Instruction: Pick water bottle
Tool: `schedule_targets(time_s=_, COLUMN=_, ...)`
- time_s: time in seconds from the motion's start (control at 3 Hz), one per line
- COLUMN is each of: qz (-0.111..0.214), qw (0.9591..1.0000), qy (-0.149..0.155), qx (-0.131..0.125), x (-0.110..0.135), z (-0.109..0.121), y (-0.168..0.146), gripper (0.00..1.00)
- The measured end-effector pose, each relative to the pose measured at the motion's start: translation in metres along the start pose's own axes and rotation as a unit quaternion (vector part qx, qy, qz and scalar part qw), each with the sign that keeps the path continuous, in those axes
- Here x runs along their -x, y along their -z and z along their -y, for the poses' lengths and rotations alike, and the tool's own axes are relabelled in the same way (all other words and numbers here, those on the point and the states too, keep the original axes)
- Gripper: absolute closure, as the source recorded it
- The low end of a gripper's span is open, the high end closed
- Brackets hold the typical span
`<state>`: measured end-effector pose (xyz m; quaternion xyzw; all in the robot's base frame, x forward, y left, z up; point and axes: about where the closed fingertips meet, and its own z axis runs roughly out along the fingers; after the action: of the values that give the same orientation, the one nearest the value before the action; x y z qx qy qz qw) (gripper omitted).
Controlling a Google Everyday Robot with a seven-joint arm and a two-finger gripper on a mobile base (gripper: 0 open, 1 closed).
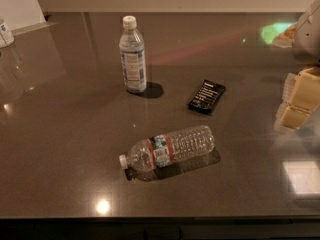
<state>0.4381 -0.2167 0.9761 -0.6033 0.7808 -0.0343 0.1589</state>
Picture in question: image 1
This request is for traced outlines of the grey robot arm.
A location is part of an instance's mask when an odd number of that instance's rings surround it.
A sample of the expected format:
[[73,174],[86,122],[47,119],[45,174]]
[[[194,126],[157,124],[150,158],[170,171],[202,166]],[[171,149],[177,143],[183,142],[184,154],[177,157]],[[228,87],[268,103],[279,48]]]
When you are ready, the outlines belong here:
[[272,45],[291,48],[305,68],[284,82],[274,129],[283,134],[299,129],[320,106],[320,0],[314,0],[298,21],[277,35]]

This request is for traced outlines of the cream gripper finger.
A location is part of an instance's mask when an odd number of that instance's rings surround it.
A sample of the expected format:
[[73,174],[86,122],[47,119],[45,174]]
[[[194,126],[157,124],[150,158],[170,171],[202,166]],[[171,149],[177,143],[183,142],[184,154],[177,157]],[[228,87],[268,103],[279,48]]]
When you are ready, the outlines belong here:
[[309,67],[285,80],[283,101],[301,111],[313,112],[320,105],[320,68]]
[[292,133],[300,128],[310,117],[308,113],[291,108],[282,103],[276,113],[274,130],[279,133]]

